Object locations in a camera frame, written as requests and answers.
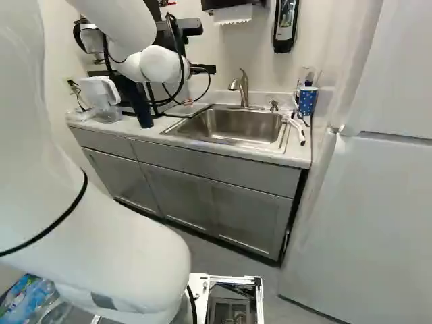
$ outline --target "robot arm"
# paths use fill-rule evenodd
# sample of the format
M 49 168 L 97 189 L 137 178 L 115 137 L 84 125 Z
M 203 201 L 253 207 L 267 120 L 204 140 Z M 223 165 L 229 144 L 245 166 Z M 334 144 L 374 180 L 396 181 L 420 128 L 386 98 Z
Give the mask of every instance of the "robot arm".
M 144 0 L 66 0 L 108 37 L 111 65 L 135 82 L 179 82 L 177 53 L 158 45 L 155 21 Z M 190 74 L 183 57 L 184 79 Z
M 142 0 L 70 3 L 124 55 L 153 41 Z M 54 281 L 64 298 L 92 313 L 122 323 L 169 323 L 188 284 L 188 247 L 100 193 L 55 143 L 37 0 L 2 3 L 0 48 L 0 262 Z

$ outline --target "sink basin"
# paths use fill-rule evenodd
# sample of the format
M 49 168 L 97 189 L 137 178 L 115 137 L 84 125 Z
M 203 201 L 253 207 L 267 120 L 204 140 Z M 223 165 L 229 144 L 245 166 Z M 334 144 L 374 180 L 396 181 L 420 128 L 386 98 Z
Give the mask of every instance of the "sink basin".
M 184 119 L 162 134 L 203 142 L 278 150 L 285 129 L 282 116 L 276 113 L 211 105 L 192 119 Z

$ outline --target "paper towel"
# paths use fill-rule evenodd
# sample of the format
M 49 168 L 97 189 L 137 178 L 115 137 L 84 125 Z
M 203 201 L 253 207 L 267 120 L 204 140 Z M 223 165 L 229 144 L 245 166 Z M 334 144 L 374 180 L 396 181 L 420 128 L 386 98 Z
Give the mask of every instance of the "paper towel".
M 243 24 L 252 19 L 253 5 L 236 5 L 234 7 L 213 10 L 215 25 Z

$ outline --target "white countertop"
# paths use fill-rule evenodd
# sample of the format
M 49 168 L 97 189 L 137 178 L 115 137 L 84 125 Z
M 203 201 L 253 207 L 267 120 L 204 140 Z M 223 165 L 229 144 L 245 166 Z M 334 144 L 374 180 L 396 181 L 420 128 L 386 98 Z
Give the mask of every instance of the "white countertop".
M 163 116 L 154 119 L 152 128 L 141 128 L 135 117 L 124 116 L 121 121 L 112 124 L 103 124 L 93 119 L 87 121 L 69 121 L 70 127 L 83 128 L 95 132 L 104 132 L 117 136 L 124 136 L 134 140 L 143 140 L 152 143 L 165 144 L 171 146 L 184 147 L 202 152 L 216 153 L 231 157 L 240 157 L 254 161 L 268 162 L 289 167 L 298 167 L 301 169 L 310 169 L 312 160 L 311 151 L 311 128 L 304 127 L 306 144 L 300 146 L 298 134 L 295 128 L 288 125 L 289 135 L 285 152 L 276 153 L 271 151 L 258 151 L 251 148 L 241 148 L 226 144 L 217 144 L 180 138 L 160 134 L 168 127 L 178 123 L 182 118 Z M 311 123 L 309 117 L 305 118 L 308 124 Z

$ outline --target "blue polka dot cup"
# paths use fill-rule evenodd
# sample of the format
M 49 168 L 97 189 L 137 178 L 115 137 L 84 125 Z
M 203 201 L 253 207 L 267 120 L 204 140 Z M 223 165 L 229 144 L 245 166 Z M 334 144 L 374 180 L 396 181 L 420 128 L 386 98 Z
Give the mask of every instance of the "blue polka dot cup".
M 316 86 L 302 86 L 298 100 L 298 110 L 303 116 L 311 116 L 317 101 L 318 88 Z

